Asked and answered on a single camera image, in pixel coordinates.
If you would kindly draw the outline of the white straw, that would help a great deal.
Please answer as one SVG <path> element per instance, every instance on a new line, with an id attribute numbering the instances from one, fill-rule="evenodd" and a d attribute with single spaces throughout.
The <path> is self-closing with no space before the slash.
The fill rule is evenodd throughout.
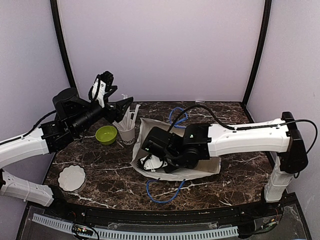
<path id="1" fill-rule="evenodd" d="M 125 124 L 122 123 L 122 122 L 116 122 L 116 121 L 114 121 L 112 124 L 113 124 L 116 128 L 120 129 L 121 131 L 125 131 L 125 130 L 126 130 L 126 126 L 125 126 Z"/>
<path id="2" fill-rule="evenodd" d="M 127 131 L 129 129 L 129 117 L 130 117 L 130 106 L 128 106 L 125 114 L 124 114 L 124 117 L 122 119 L 122 125 L 123 125 L 123 130 L 124 131 Z"/>
<path id="3" fill-rule="evenodd" d="M 136 119 L 138 116 L 138 112 L 139 112 L 139 108 L 140 108 L 140 104 L 137 104 L 135 106 L 135 109 L 133 111 L 130 111 L 130 115 L 129 115 L 129 128 L 132 129 L 135 124 L 136 124 Z"/>

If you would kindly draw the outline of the blue checkered paper bag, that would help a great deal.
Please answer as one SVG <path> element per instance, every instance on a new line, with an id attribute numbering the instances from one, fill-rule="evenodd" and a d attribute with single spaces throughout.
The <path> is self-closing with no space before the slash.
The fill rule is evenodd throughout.
<path id="1" fill-rule="evenodd" d="M 148 155 L 147 153 L 145 153 L 145 151 L 141 149 L 142 143 L 147 137 L 147 133 L 149 133 L 152 127 L 160 127 L 164 130 L 167 130 L 169 126 L 170 126 L 169 124 L 159 120 L 142 118 L 141 124 L 139 127 L 139 135 L 133 147 L 132 161 L 130 163 L 138 173 L 140 173 L 141 175 L 147 178 L 150 178 L 146 184 L 146 192 L 149 198 L 151 199 L 151 201 L 158 204 L 167 204 L 171 202 L 173 199 L 175 199 L 179 191 L 182 189 L 185 181 L 216 175 L 216 174 L 219 174 L 221 170 L 221 158 L 219 157 L 212 157 L 210 158 L 210 160 L 200 160 L 198 165 L 195 167 L 195 169 L 180 168 L 178 170 L 173 171 L 172 173 L 165 173 L 164 168 L 159 169 L 156 172 L 144 171 L 138 168 L 137 161 L 140 158 L 144 158 Z M 166 201 L 159 201 L 154 199 L 151 196 L 150 190 L 149 190 L 149 184 L 151 182 L 158 182 L 158 181 L 169 181 L 169 182 L 180 181 L 181 183 L 180 183 L 180 186 L 175 191 L 174 196 L 171 199 Z"/>

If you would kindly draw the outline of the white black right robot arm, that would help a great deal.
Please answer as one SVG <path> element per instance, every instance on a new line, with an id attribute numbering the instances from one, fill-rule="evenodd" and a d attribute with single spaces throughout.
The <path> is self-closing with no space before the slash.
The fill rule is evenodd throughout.
<path id="1" fill-rule="evenodd" d="M 281 118 L 260 123 L 231 125 L 221 122 L 215 115 L 213 118 L 215 123 L 188 125 L 183 136 L 172 132 L 174 123 L 167 130 L 154 126 L 141 149 L 174 170 L 193 169 L 200 160 L 228 154 L 275 152 L 275 166 L 263 188 L 263 200 L 255 205 L 255 213 L 266 217 L 281 200 L 292 178 L 309 163 L 309 151 L 297 127 L 299 120 L 289 111 L 284 111 Z"/>

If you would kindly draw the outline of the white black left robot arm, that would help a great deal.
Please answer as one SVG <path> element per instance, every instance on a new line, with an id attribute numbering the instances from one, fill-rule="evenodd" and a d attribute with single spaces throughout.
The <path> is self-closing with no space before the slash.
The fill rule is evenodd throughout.
<path id="1" fill-rule="evenodd" d="M 120 122 L 133 102 L 133 97 L 109 103 L 108 98 L 117 90 L 111 86 L 109 92 L 102 95 L 101 101 L 88 102 L 78 97 L 75 88 L 67 88 L 56 95 L 52 101 L 56 115 L 53 121 L 38 121 L 33 128 L 0 143 L 0 194 L 14 197 L 25 202 L 33 202 L 49 207 L 60 218 L 67 218 L 71 213 L 62 193 L 56 187 L 41 185 L 19 178 L 4 167 L 21 160 L 59 152 L 66 148 L 81 134 L 86 132 L 100 119 L 110 124 Z"/>

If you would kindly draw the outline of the green plastic bowl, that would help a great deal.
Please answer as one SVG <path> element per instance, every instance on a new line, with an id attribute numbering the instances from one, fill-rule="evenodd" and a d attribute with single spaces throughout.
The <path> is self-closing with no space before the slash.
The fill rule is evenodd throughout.
<path id="1" fill-rule="evenodd" d="M 114 126 L 106 125 L 100 127 L 96 133 L 96 140 L 102 145 L 111 145 L 115 142 L 118 131 Z"/>

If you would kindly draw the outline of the paper cup holding straws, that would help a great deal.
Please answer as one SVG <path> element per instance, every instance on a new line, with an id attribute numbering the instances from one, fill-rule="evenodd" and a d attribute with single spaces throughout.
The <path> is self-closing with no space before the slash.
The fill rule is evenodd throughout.
<path id="1" fill-rule="evenodd" d="M 120 138 L 122 140 L 122 142 L 125 144 L 125 145 L 132 145 L 134 142 L 135 142 L 135 127 L 131 127 L 131 128 L 128 128 L 128 129 L 121 129 L 121 128 L 117 128 L 118 130 L 118 133 L 120 135 Z"/>

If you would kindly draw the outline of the white fluted ceramic dish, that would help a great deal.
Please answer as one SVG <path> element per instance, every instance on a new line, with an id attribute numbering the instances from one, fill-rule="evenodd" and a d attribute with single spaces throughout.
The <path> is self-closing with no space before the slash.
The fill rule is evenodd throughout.
<path id="1" fill-rule="evenodd" d="M 59 173 L 57 181 L 64 192 L 77 194 L 85 188 L 87 174 L 79 165 L 70 165 Z"/>

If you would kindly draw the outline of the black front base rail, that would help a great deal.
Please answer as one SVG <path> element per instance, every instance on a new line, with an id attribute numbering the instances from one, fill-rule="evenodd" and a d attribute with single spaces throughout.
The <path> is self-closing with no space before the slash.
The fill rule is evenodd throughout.
<path id="1" fill-rule="evenodd" d="M 282 215 L 284 208 L 297 202 L 295 193 L 285 193 L 279 202 L 266 203 L 262 200 L 240 205 L 214 208 L 186 210 L 170 210 L 168 203 L 154 203 L 154 209 L 130 210 L 110 208 L 106 205 L 86 199 L 82 204 L 71 203 L 59 199 L 51 207 L 44 207 L 37 203 L 28 203 L 23 221 L 33 216 L 32 211 L 67 221 L 81 224 L 106 226 L 111 223 L 142 224 L 142 225 L 186 225 L 196 223 L 217 222 L 219 225 L 247 225 L 254 220 Z"/>

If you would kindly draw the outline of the right black frame post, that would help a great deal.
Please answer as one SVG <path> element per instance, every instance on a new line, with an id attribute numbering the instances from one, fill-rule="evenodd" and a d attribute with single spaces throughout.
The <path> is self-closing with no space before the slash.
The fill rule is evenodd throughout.
<path id="1" fill-rule="evenodd" d="M 258 69 L 260 66 L 264 46 L 265 46 L 265 40 L 267 36 L 267 31 L 268 31 L 268 25 L 269 25 L 269 20 L 270 20 L 270 14 L 271 14 L 271 8 L 272 8 L 272 0 L 265 0 L 264 1 L 264 8 L 263 8 L 263 14 L 262 14 L 262 20 L 261 20 L 261 27 L 259 31 L 259 36 L 258 36 L 258 42 L 256 46 L 256 51 L 252 63 L 252 68 L 250 71 L 250 75 L 248 78 L 247 86 L 244 92 L 244 96 L 242 98 L 241 106 L 243 108 L 246 108 L 250 96 L 255 84 L 255 80 L 257 77 Z"/>

